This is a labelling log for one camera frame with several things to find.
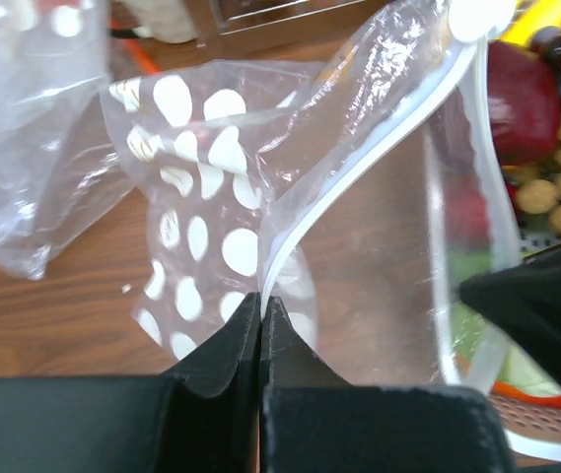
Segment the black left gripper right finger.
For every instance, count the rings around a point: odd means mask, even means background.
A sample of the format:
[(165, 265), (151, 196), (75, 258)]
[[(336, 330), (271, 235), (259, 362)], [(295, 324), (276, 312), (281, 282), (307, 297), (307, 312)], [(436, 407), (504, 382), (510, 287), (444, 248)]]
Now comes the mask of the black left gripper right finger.
[(300, 337), (278, 298), (262, 322), (264, 472), (514, 472), (498, 414), (458, 386), (355, 386)]

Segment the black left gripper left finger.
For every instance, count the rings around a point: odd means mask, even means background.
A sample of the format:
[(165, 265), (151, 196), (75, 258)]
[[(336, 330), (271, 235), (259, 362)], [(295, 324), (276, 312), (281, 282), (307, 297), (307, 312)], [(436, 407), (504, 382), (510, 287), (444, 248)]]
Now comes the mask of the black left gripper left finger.
[(259, 298), (153, 375), (0, 378), (0, 472), (251, 472)]

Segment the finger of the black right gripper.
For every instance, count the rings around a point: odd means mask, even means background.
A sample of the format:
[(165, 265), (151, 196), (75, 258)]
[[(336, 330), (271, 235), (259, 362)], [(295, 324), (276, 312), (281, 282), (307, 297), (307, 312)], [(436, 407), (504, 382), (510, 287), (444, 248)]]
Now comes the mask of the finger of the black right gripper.
[(458, 295), (561, 386), (561, 244), (519, 266), (473, 276)]

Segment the clear polka dot zip bag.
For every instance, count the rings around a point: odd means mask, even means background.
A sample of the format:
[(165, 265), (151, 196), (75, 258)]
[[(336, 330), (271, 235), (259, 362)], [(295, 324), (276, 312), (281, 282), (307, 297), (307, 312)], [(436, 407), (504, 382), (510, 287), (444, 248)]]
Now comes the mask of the clear polka dot zip bag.
[[(325, 64), (213, 60), (111, 84), (106, 130), (149, 202), (140, 327), (182, 360), (257, 292), (351, 381), (488, 392), (510, 343), (487, 323), (458, 370), (449, 254), (520, 258), (486, 76), (515, 9), (397, 1)], [(447, 235), (455, 183), (486, 200), (482, 247)]]

